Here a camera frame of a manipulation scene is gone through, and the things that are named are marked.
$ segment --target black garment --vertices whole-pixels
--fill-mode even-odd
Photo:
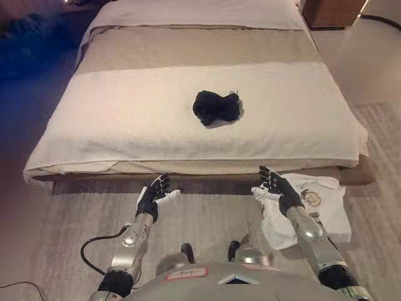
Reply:
[[[210,91],[201,91],[196,96],[194,113],[203,125],[210,125],[216,119],[234,121],[240,115],[239,97],[231,93],[226,97]]]

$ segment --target label on robot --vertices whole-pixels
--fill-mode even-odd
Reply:
[[[207,276],[207,267],[204,268],[189,268],[187,270],[175,271],[167,275],[165,281],[180,280],[186,278],[199,278]]]
[[[242,266],[249,270],[269,270],[269,271],[280,271],[278,268],[271,267],[269,265],[254,265],[253,263],[243,263]]]

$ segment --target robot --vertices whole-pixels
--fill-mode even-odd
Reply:
[[[180,194],[177,190],[168,191],[170,180],[163,174],[142,189],[135,219],[90,301],[373,301],[350,273],[319,218],[306,213],[300,195],[290,183],[264,166],[259,174],[259,193],[278,196],[279,210],[293,225],[303,254],[321,284],[282,273],[269,266],[259,250],[232,241],[226,262],[207,263],[196,263],[192,247],[186,243],[181,248],[179,265],[165,266],[152,281],[133,290],[152,225],[159,216],[158,205]]]

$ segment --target bedside table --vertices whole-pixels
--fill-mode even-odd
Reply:
[[[311,29],[351,26],[366,0],[306,0],[303,16]]]

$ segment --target white bedding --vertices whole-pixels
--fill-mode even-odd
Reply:
[[[238,91],[244,115],[205,128],[192,112],[201,90]],[[322,63],[99,71],[71,80],[26,170],[96,161],[357,162],[366,142]]]
[[[305,29],[294,0],[118,0],[106,4],[86,31],[142,25],[235,25],[251,28]]]

